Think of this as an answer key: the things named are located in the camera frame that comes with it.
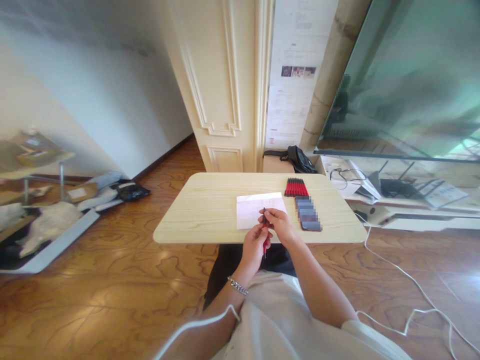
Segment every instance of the hand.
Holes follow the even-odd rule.
[[[288,248],[292,244],[302,241],[295,231],[289,216],[285,212],[275,208],[268,208],[265,210],[265,217],[267,227],[275,230],[278,239],[284,247]],[[258,222],[262,223],[263,219],[264,217],[262,215],[258,218]]]
[[[248,270],[254,275],[259,270],[262,257],[264,256],[264,243],[265,247],[269,249],[270,238],[273,236],[268,228],[263,228],[262,224],[252,227],[243,240],[243,253],[241,254],[239,267]]]

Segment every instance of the wooden floor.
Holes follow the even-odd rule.
[[[204,171],[192,139],[141,181],[149,197],[103,215],[42,273],[0,277],[0,359],[150,359],[199,314],[216,245],[160,246],[152,233],[187,179]],[[368,243],[480,347],[478,232],[374,229]],[[362,244],[310,248],[355,309],[382,324],[403,330],[412,309],[430,308]],[[451,359],[439,315],[417,315],[408,337],[373,327],[413,359]],[[457,335],[453,346],[458,359],[480,358]]]

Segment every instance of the backpack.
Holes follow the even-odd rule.
[[[302,149],[296,145],[289,146],[287,151],[267,150],[263,153],[263,156],[265,155],[278,156],[280,157],[280,161],[290,161],[297,174],[319,173],[317,169],[314,168],[310,159],[305,156]]]

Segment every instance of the baseboard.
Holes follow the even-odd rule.
[[[186,138],[184,138],[182,141],[180,141],[177,145],[172,147],[170,150],[168,150],[166,153],[164,153],[162,156],[160,156],[157,160],[152,162],[150,165],[148,165],[144,170],[140,171],[138,175],[133,177],[133,181],[138,182],[142,178],[144,178],[148,173],[150,173],[153,169],[155,169],[158,165],[163,163],[170,155],[172,155],[174,152],[176,152],[178,149],[182,147],[187,141],[189,141],[191,138],[193,138],[195,134],[191,133],[188,135]]]
[[[191,133],[186,138],[184,138],[182,141],[180,141],[177,145],[175,145],[170,150],[168,150],[166,153],[164,153],[162,156],[160,156],[157,160],[155,160],[150,165],[148,165],[144,170],[140,171],[140,173],[138,173],[138,175],[133,177],[133,181],[138,182],[140,179],[144,178],[149,172],[151,172],[158,165],[163,163],[170,155],[172,155],[175,151],[177,151],[182,145],[184,145],[187,141],[189,141],[191,138],[193,138],[194,135],[195,134]],[[32,176],[54,179],[54,180],[58,180],[60,178],[58,175],[50,175],[50,174],[33,174]],[[90,180],[92,178],[92,176],[65,175],[64,178],[65,178],[65,181],[68,181],[68,182],[83,184],[83,183],[87,182],[88,180]]]

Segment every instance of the wrist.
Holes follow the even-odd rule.
[[[254,266],[252,263],[241,260],[240,264],[238,265],[231,277],[234,278],[238,283],[242,281],[241,284],[244,287],[247,287],[250,284],[250,281],[252,281],[257,271],[258,266]]]
[[[291,238],[288,239],[288,241],[285,241],[284,246],[288,250],[288,252],[294,251],[296,248],[304,244],[303,240],[300,238],[299,235],[294,235]]]

